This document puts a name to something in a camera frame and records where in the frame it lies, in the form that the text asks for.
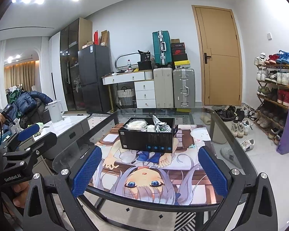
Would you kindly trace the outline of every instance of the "wooden door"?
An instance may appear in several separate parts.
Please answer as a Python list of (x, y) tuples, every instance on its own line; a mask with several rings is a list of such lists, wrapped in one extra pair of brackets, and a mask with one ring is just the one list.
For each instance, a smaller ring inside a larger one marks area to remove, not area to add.
[(240, 105), (241, 54), (231, 10), (195, 8), (205, 105)]

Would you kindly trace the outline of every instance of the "red sneaker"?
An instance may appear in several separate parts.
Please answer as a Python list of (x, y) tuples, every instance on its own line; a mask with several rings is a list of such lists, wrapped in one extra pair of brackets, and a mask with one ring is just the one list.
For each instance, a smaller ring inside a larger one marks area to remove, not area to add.
[(279, 54), (269, 55), (269, 59), (265, 61), (265, 64), (276, 64), (276, 60), (280, 57)]
[(278, 90), (278, 99), (277, 102), (282, 104), (283, 103), (283, 99), (284, 99), (284, 90), (283, 89), (279, 89)]
[(283, 94), (284, 94), (283, 105), (289, 107), (289, 90), (285, 90)]

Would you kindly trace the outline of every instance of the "metal screw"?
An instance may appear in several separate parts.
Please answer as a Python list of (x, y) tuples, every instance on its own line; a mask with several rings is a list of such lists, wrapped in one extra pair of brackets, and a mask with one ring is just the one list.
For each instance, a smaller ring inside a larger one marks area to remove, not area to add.
[(266, 178), (267, 178), (267, 174), (266, 174), (266, 173), (261, 173), (261, 177), (262, 177), (263, 179), (266, 179)]
[(64, 176), (64, 175), (67, 175), (68, 174), (68, 169), (62, 169), (61, 170), (61, 174)]
[(33, 179), (38, 179), (40, 177), (40, 174), (39, 173), (35, 173), (34, 175), (33, 175)]
[(233, 169), (233, 170), (231, 170), (231, 172), (234, 174), (234, 175), (239, 175), (240, 174), (240, 171), (238, 170), (238, 169)]

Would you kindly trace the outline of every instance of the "water bottle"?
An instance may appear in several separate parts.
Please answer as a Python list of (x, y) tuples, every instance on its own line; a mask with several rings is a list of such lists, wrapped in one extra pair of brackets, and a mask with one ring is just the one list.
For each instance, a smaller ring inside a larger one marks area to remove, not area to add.
[(127, 67), (128, 67), (128, 72), (132, 72), (132, 65), (131, 65), (130, 60), (127, 60)]

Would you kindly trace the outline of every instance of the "blue gripper pad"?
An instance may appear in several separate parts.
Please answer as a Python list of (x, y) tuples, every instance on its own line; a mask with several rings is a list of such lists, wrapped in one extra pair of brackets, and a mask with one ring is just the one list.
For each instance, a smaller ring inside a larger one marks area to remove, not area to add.
[(101, 160), (102, 160), (102, 150), (100, 147), (96, 146), (96, 148), (92, 151), (91, 155), (84, 162), (84, 164), (74, 177), (73, 186), (71, 190), (74, 198), (84, 194), (89, 184), (89, 181), (92, 178), (97, 167), (99, 166)]
[(19, 140), (20, 142), (23, 142), (23, 141), (27, 140), (28, 138), (30, 138), (31, 136), (33, 136), (34, 134), (36, 134), (39, 131), (40, 131), (39, 125), (38, 124), (33, 124), (29, 128), (26, 128), (23, 131), (21, 131), (18, 134), (17, 140)]
[(228, 195), (228, 180), (203, 147), (199, 149), (198, 160), (216, 193), (226, 198)]

